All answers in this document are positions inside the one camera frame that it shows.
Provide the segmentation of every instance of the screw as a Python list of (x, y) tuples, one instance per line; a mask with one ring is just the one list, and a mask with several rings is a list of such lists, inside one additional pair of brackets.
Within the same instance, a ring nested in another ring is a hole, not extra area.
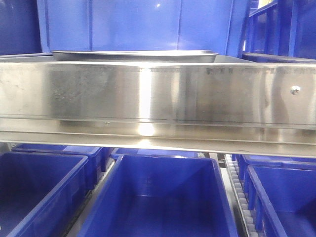
[(301, 90), (301, 88), (299, 86), (294, 85), (291, 87), (291, 94), (296, 95), (296, 94), (298, 94), (298, 92), (300, 92), (300, 90)]

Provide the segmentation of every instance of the stainless steel rail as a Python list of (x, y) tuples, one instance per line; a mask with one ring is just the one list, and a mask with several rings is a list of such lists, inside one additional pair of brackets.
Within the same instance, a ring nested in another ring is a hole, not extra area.
[(1, 62), (0, 141), (316, 156), (316, 66)]

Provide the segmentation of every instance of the stainless steel tray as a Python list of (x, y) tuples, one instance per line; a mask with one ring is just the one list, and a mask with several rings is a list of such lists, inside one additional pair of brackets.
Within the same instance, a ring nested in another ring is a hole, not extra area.
[(213, 63), (208, 50), (167, 51), (53, 51), (57, 61)]

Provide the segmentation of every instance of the blue plastic crate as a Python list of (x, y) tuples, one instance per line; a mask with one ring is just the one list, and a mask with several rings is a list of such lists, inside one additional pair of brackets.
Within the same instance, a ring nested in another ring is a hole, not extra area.
[(249, 209), (266, 237), (316, 236), (316, 171), (248, 167)]
[(155, 149), (135, 149), (135, 148), (115, 148), (111, 153), (111, 158), (117, 159), (120, 155), (149, 155), (149, 156), (181, 156), (199, 157), (199, 152), (155, 150)]
[(41, 52), (36, 1), (0, 2), (0, 42), (0, 55)]
[(87, 156), (88, 163), (85, 166), (85, 180), (88, 190), (93, 190), (94, 185), (97, 184), (102, 177), (101, 166), (105, 157), (103, 157), (104, 152), (101, 147), (21, 144), (12, 148), (12, 151)]
[(308, 167), (310, 169), (316, 169), (316, 166), (314, 166), (316, 165), (316, 158), (233, 155), (232, 160), (236, 160), (238, 162), (238, 177), (246, 194), (248, 194), (249, 191), (249, 174), (247, 172), (247, 167), (249, 165), (280, 168)]
[(316, 0), (278, 0), (250, 14), (246, 51), (316, 59)]
[(207, 49), (238, 56), (250, 0), (38, 0), (51, 50)]
[(0, 156), (0, 236), (59, 237), (85, 197), (85, 156)]
[(79, 237), (237, 237), (213, 159), (122, 155)]

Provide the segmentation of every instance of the metal rack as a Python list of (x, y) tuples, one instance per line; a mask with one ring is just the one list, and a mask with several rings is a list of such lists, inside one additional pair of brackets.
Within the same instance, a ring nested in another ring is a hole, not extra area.
[(23, 142), (315, 157), (313, 64), (0, 61), (4, 151)]

